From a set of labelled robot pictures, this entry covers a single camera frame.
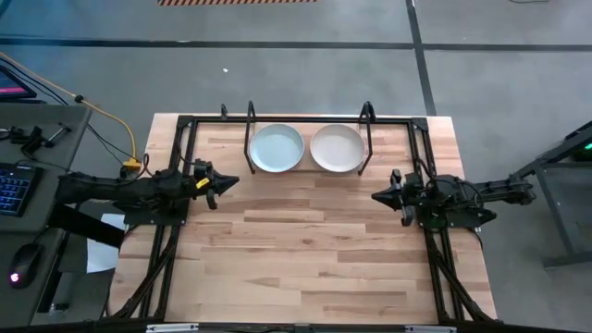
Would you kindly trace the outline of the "dark screen with pink edge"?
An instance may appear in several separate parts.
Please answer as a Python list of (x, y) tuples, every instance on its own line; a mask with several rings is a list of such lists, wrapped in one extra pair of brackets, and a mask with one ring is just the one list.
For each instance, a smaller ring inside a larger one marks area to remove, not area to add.
[(8, 68), (0, 66), (0, 101), (31, 99), (37, 93), (18, 79)]

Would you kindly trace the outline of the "black desk clamp tool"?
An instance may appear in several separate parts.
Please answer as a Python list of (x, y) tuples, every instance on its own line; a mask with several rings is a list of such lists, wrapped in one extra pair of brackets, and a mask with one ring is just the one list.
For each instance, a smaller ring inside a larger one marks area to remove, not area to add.
[(26, 134), (24, 129), (12, 126), (11, 128), (0, 128), (0, 142), (9, 141), (12, 144), (20, 146), (20, 151), (28, 157), (32, 157), (33, 154), (40, 148), (53, 148), (56, 146), (57, 141), (72, 132), (72, 128), (59, 122), (59, 130), (49, 138), (43, 136), (43, 130), (34, 126), (29, 134)]

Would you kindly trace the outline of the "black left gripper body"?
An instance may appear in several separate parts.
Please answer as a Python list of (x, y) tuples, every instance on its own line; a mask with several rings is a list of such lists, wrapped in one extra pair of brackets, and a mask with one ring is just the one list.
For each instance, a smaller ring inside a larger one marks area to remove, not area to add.
[(211, 162), (202, 159), (196, 159), (193, 162), (193, 174), (187, 177), (184, 195), (193, 200), (204, 196), (208, 208), (210, 210), (217, 209), (214, 168)]

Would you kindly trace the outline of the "cream round plate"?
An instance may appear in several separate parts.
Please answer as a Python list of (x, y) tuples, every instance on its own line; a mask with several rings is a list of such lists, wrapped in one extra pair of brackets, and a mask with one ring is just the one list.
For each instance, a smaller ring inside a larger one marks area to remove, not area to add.
[(357, 129), (343, 124), (329, 124), (313, 135), (310, 152), (314, 161), (323, 169), (345, 173), (362, 164), (365, 146)]

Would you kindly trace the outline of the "white paper sheet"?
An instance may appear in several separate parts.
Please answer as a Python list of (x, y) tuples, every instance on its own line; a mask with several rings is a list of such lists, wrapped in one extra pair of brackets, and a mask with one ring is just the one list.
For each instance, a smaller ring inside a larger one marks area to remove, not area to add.
[[(126, 232), (124, 215), (103, 214), (101, 221)], [(87, 240), (87, 273), (97, 273), (113, 269), (117, 266), (119, 249), (95, 240)]]

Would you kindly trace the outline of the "black aluminium rig frame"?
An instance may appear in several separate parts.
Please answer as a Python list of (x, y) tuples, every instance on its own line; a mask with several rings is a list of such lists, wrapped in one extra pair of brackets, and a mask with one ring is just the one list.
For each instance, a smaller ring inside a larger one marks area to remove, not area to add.
[(382, 116), (349, 126), (372, 143), (363, 173), (329, 173), (310, 156), (286, 173), (249, 167), (246, 127), (227, 122), (179, 129), (174, 114), (154, 117), (146, 150), (166, 167), (174, 142), (240, 182), (209, 209), (192, 202), (170, 271), (149, 298), (166, 300), (170, 322), (434, 324), (438, 320), (425, 234), (404, 227), (372, 194), (413, 158), (461, 176), (448, 117)]

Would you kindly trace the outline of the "black metal stand frame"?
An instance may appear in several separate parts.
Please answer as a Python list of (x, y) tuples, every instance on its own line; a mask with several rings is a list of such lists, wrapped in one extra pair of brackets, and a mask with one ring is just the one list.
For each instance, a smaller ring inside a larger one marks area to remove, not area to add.
[(536, 177), (565, 250), (543, 266), (592, 264), (592, 120), (516, 174)]

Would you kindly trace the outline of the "light blue round plate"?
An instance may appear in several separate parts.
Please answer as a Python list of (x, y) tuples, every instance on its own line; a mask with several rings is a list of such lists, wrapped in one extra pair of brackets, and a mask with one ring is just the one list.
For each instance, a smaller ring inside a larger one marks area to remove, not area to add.
[(249, 155), (263, 171), (281, 173), (296, 167), (304, 150), (304, 139), (298, 130), (286, 124), (271, 124), (255, 132)]

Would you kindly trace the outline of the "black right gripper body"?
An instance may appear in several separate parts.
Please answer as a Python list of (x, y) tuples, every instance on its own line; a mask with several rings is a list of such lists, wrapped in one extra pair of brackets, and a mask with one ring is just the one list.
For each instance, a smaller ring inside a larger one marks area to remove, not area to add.
[(404, 177), (399, 169), (393, 169), (390, 183), (394, 188), (395, 210), (401, 210), (401, 224), (409, 227), (415, 218), (416, 200), (419, 196), (419, 175), (408, 173)]

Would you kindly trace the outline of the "black backlit keyboard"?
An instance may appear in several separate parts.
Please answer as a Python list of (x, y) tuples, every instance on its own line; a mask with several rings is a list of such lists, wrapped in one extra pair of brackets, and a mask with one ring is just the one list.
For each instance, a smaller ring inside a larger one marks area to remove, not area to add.
[(35, 166), (0, 163), (0, 215), (23, 216), (41, 174)]

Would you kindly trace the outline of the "black computer mouse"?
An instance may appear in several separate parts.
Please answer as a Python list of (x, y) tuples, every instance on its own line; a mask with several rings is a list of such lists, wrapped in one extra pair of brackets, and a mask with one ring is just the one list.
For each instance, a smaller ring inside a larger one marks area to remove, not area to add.
[(8, 267), (8, 282), (12, 289), (25, 289), (34, 280), (43, 246), (36, 242), (22, 245)]

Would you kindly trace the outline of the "grey side desk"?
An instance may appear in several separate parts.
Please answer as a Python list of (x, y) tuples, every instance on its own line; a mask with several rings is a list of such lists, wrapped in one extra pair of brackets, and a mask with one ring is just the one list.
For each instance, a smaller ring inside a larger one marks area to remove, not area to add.
[[(38, 167), (42, 171), (23, 216), (0, 215), (0, 329), (29, 325), (42, 302), (66, 237), (64, 230), (50, 226), (58, 177), (71, 168), (90, 118), (91, 111), (81, 106), (0, 104), (0, 128), (15, 126), (29, 134), (38, 126), (45, 138), (59, 130), (59, 122), (72, 128), (55, 147), (42, 147), (32, 157), (25, 156), (17, 144), (0, 142), (0, 163)], [(43, 246), (36, 276), (27, 288), (12, 289), (8, 282), (10, 262), (22, 245), (32, 242)]]

